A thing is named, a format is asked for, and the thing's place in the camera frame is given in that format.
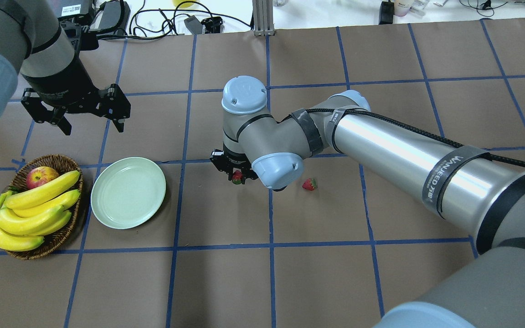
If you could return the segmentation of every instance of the white label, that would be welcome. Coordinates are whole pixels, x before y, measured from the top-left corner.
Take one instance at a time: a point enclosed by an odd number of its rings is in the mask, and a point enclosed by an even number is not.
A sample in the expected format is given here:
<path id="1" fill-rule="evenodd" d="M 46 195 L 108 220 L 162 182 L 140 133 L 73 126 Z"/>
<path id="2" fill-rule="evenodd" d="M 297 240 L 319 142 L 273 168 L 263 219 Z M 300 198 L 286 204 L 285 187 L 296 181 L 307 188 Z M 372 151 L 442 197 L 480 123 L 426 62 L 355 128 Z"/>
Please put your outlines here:
<path id="1" fill-rule="evenodd" d="M 81 5 L 62 7 L 62 16 L 74 15 L 75 13 L 80 13 L 80 7 Z"/>

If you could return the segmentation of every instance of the red strawberry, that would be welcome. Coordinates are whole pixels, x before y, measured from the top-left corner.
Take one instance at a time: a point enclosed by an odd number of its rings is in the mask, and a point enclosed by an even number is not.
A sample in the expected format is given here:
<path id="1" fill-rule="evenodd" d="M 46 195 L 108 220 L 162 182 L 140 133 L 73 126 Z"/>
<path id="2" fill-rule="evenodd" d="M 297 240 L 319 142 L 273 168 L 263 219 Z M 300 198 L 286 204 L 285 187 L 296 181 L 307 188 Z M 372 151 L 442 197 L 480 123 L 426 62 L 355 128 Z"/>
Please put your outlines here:
<path id="1" fill-rule="evenodd" d="M 232 183 L 235 185 L 239 185 L 242 183 L 242 172 L 240 170 L 236 170 L 234 174 L 232 174 Z"/>
<path id="2" fill-rule="evenodd" d="M 317 181 L 315 181 L 315 179 L 313 179 L 312 177 L 308 178 L 303 183 L 303 189 L 307 189 L 310 191 L 317 189 Z"/>

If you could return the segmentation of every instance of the light green plate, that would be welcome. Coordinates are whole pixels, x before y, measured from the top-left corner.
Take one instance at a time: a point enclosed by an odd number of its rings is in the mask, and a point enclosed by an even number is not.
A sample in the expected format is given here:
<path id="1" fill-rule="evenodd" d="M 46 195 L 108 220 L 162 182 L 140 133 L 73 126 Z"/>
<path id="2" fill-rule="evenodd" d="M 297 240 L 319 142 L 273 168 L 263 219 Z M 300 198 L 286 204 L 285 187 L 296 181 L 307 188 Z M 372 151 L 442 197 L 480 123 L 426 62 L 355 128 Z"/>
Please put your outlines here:
<path id="1" fill-rule="evenodd" d="M 165 176 L 157 164 L 142 157 L 123 158 L 96 179 L 90 205 L 100 223 L 129 229 L 146 222 L 163 203 Z"/>

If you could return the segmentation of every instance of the banana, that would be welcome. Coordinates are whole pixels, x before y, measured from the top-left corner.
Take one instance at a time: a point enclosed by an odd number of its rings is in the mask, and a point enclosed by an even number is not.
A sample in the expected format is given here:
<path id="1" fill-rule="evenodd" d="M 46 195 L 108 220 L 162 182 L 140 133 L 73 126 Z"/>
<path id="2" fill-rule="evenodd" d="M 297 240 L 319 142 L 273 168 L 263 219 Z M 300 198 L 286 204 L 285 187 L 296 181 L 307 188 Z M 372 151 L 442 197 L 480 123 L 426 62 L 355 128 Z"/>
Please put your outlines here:
<path id="1" fill-rule="evenodd" d="M 12 191 L 2 193 L 0 196 L 0 208 L 6 197 Z M 0 248 L 7 251 L 31 251 L 44 243 L 44 237 L 40 236 L 13 236 L 0 228 Z"/>
<path id="2" fill-rule="evenodd" d="M 15 209 L 13 210 L 13 212 L 18 216 L 21 216 L 22 218 L 29 218 L 30 216 L 40 214 L 45 210 L 52 208 L 56 205 L 62 205 L 62 210 L 67 210 L 68 208 L 71 208 L 75 203 L 77 203 L 79 197 L 80 191 L 78 189 L 74 189 L 71 191 L 67 191 L 62 195 L 59 195 L 58 197 L 49 200 L 44 204 L 40 204 L 31 208 L 26 208 L 24 210 Z"/>
<path id="3" fill-rule="evenodd" d="M 40 231 L 36 231 L 33 234 L 36 236 L 47 236 L 50 233 L 56 232 L 60 230 L 60 228 L 62 228 L 63 226 L 66 226 L 66 224 L 70 221 L 71 216 L 72 216 L 72 213 L 70 212 L 70 210 L 65 210 L 62 213 L 62 217 L 56 222 L 54 222 L 54 224 L 52 224 L 48 228 L 42 229 Z"/>
<path id="4" fill-rule="evenodd" d="M 12 210 L 24 210 L 26 208 L 35 207 L 50 199 L 56 198 L 56 196 L 61 193 L 64 193 L 64 191 L 72 187 L 72 185 L 78 181 L 79 177 L 79 171 L 75 170 L 66 172 L 39 187 L 9 196 L 5 200 L 4 205 Z"/>
<path id="5" fill-rule="evenodd" d="M 62 217 L 62 205 L 29 218 L 20 218 L 7 207 L 0 209 L 0 228 L 13 235 L 34 235 L 34 232 L 48 228 Z"/>

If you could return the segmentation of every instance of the basket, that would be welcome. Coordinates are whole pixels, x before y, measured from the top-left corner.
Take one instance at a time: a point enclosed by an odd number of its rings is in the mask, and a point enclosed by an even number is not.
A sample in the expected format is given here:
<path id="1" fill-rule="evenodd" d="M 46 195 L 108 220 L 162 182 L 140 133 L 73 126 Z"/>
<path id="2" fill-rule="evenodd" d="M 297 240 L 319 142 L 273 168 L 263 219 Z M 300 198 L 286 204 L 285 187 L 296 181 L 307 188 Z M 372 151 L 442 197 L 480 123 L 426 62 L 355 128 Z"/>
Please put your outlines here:
<path id="1" fill-rule="evenodd" d="M 61 154 L 52 154 L 41 156 L 32 160 L 31 162 L 23 166 L 23 168 L 21 168 L 19 172 L 17 172 L 8 188 L 17 189 L 19 191 L 26 191 L 27 174 L 32 169 L 37 168 L 38 166 L 49 166 L 50 168 L 53 168 L 54 170 L 58 171 L 59 174 L 64 174 L 66 172 L 74 170 L 79 171 L 81 175 L 78 181 L 72 187 L 70 187 L 69 190 L 79 189 L 79 191 L 81 192 L 81 197 L 79 197 L 77 203 L 75 203 L 71 208 L 69 208 L 72 212 L 72 217 L 70 218 L 69 222 L 60 230 L 57 230 L 56 232 L 45 236 L 44 243 L 38 248 L 33 249 L 31 251 L 6 251 L 10 256 L 15 257 L 16 259 L 39 259 L 40 257 L 44 257 L 46 255 L 49 255 L 53 251 L 56 251 L 56 249 L 60 248 L 60 246 L 69 239 L 73 231 L 80 226 L 79 221 L 81 221 L 81 218 L 83 217 L 81 215 L 82 187 L 84 185 L 82 170 L 77 164 L 77 162 L 75 162 L 72 158 L 68 156 Z"/>

